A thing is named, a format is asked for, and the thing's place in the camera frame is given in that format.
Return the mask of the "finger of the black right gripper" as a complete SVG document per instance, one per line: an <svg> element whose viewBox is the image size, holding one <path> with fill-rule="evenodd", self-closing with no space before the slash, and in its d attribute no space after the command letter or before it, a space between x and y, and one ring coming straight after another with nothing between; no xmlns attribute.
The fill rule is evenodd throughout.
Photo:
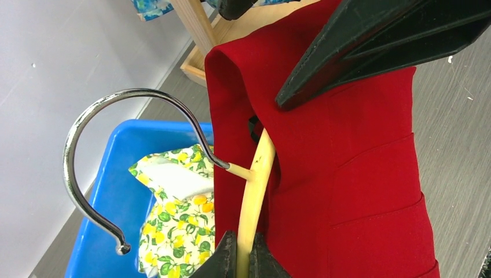
<svg viewBox="0 0 491 278"><path fill-rule="evenodd" d="M490 26L490 1L342 1L276 96L283 110L350 82L452 56Z"/></svg>

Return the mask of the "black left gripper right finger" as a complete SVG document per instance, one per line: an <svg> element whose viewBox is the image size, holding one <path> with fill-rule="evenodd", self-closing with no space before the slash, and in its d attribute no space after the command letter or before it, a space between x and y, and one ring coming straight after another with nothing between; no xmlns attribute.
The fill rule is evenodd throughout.
<svg viewBox="0 0 491 278"><path fill-rule="evenodd" d="M291 275L272 256L264 236L255 234L249 266L250 278L291 278Z"/></svg>

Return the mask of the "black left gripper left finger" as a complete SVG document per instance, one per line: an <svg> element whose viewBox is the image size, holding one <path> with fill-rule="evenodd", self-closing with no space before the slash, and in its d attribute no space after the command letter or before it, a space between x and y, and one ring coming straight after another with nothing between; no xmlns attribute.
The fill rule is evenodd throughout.
<svg viewBox="0 0 491 278"><path fill-rule="evenodd" d="M212 256L201 265L190 278L235 278L237 236L226 231Z"/></svg>

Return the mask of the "lemon print skirt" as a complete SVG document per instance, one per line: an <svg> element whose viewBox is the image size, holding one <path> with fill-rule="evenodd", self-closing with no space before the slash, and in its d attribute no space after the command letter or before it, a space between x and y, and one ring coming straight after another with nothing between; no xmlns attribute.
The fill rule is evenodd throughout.
<svg viewBox="0 0 491 278"><path fill-rule="evenodd" d="M139 272L190 277L215 250L213 164L195 144L146 155L129 172L155 197L141 227Z"/></svg>

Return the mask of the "wooden hanger with metal hook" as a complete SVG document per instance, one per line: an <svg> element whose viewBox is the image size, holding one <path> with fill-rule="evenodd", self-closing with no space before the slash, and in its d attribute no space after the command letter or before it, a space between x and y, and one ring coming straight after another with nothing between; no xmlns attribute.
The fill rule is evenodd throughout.
<svg viewBox="0 0 491 278"><path fill-rule="evenodd" d="M75 178L82 130L105 107L132 97L163 100L186 123L129 120L110 137L90 199ZM249 169L213 153L209 124L173 96L128 89L89 106L64 149L65 186L85 215L66 277L287 277L256 232L275 148L263 132ZM215 237L214 167L245 179L237 232Z"/></svg>

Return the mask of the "red pleated skirt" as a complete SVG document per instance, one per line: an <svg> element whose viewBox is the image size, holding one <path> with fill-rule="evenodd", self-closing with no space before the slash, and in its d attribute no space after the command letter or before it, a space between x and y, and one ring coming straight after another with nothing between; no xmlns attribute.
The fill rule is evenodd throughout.
<svg viewBox="0 0 491 278"><path fill-rule="evenodd" d="M258 231L292 277L439 277L412 131L409 67L291 111L276 94L338 1L318 1L205 59L214 152L249 167L248 122L277 157Z"/></svg>

